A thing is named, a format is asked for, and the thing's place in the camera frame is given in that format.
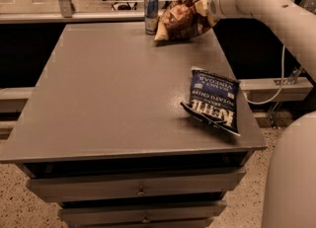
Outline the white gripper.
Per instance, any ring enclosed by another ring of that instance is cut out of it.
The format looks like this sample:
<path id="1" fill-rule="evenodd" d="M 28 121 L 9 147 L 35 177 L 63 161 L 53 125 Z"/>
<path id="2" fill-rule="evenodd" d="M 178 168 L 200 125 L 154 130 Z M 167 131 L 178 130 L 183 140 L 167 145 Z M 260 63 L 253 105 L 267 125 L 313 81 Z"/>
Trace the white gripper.
<path id="1" fill-rule="evenodd" d="M 207 0 L 209 14 L 215 19 L 235 18 L 237 8 L 235 0 Z"/>

